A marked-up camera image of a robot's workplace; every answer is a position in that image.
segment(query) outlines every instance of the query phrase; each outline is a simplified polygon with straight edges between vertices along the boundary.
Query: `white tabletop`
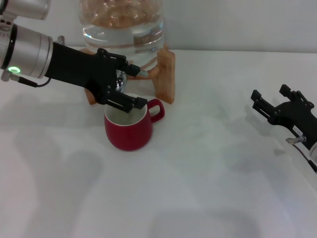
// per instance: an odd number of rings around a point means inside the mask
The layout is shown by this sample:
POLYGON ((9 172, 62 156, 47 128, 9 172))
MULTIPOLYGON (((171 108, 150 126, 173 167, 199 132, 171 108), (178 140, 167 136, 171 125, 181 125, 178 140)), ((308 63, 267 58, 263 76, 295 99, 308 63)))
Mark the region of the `white tabletop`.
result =
POLYGON ((1 238, 316 237, 317 175, 250 96, 276 106, 286 83, 317 103, 317 55, 175 52, 175 103, 136 152, 82 88, 1 83, 1 238))

